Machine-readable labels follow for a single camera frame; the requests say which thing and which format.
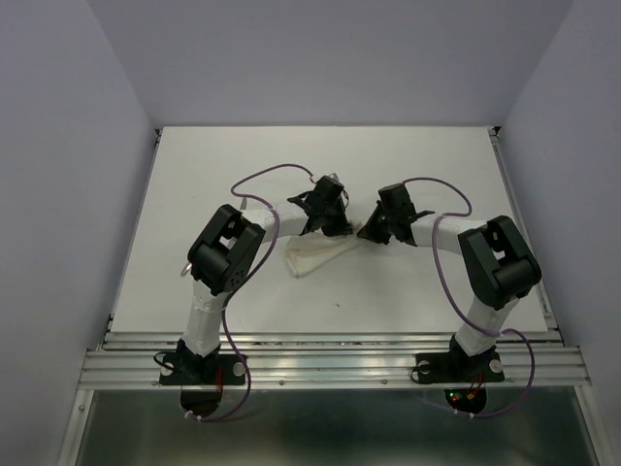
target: gray wall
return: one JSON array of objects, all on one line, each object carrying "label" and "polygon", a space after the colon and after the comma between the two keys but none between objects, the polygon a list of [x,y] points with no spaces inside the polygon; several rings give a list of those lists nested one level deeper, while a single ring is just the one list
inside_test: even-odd
[{"label": "gray wall", "polygon": [[164,124],[500,124],[570,0],[88,0]]},{"label": "gray wall", "polygon": [[501,132],[555,315],[567,341],[582,347],[617,447],[619,18],[618,0],[576,0]]},{"label": "gray wall", "polygon": [[101,339],[151,124],[82,0],[0,5],[0,462],[54,464]]}]

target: fabric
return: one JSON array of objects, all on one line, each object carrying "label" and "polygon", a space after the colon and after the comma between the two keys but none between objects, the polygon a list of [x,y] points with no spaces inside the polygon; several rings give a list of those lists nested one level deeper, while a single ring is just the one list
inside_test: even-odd
[{"label": "fabric", "polygon": [[291,237],[284,255],[294,277],[300,279],[344,252],[357,248],[360,241],[356,235],[328,238],[312,232]]}]

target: glass panel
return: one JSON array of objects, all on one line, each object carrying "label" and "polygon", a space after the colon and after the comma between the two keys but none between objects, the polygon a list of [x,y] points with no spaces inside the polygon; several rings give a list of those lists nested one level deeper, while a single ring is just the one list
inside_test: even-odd
[{"label": "glass panel", "polygon": [[[486,411],[516,389],[488,390]],[[420,391],[254,392],[235,419],[184,419],[179,394],[98,392],[78,464],[556,465],[597,464],[573,388],[533,389],[513,412],[469,420]],[[443,393],[429,392],[443,403]]]}]

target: white tabletop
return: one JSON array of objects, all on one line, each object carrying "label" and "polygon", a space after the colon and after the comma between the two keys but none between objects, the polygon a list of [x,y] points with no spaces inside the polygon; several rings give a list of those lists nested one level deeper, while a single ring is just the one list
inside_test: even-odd
[{"label": "white tabletop", "polygon": [[[377,190],[428,176],[459,186],[473,218],[512,216],[486,128],[194,127],[164,129],[115,308],[113,332],[179,332],[187,324],[192,280],[180,278],[187,251],[222,204],[239,206],[229,187],[283,162],[316,175],[336,172],[350,196],[347,216],[365,222]],[[310,188],[301,171],[283,169],[248,183],[273,203]],[[462,201],[432,183],[409,184],[417,210],[461,211]],[[294,279],[283,262],[286,239],[232,300],[234,332],[454,332],[461,321],[441,290],[432,252],[392,240],[364,242],[321,269]],[[464,310],[472,300],[461,257],[441,253],[448,283]],[[536,292],[507,326],[544,331]]]}]

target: robotic arm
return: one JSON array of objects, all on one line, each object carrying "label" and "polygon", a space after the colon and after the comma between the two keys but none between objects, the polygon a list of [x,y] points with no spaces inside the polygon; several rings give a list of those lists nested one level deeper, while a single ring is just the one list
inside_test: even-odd
[{"label": "robotic arm", "polygon": [[[304,235],[319,228],[326,236],[351,234],[336,176],[324,176],[312,191],[275,205],[273,210],[237,210],[221,206],[190,248],[188,265],[193,283],[187,328],[175,352],[165,352],[161,384],[212,384],[218,367],[237,362],[219,355],[222,312],[245,283],[259,247],[277,238]],[[278,236],[276,218],[278,217]],[[244,383],[244,379],[229,383]]]},{"label": "robotic arm", "polygon": [[[388,244],[394,235],[410,246],[433,245],[439,216],[418,213],[403,183],[381,189],[379,198],[359,237]],[[480,374],[488,383],[501,382],[505,377],[496,340],[510,311],[540,281],[539,265],[507,216],[489,221],[448,216],[436,228],[437,249],[463,256],[474,299],[468,315],[462,315],[465,323],[451,339],[449,352],[418,354],[412,379],[468,383]]]}]

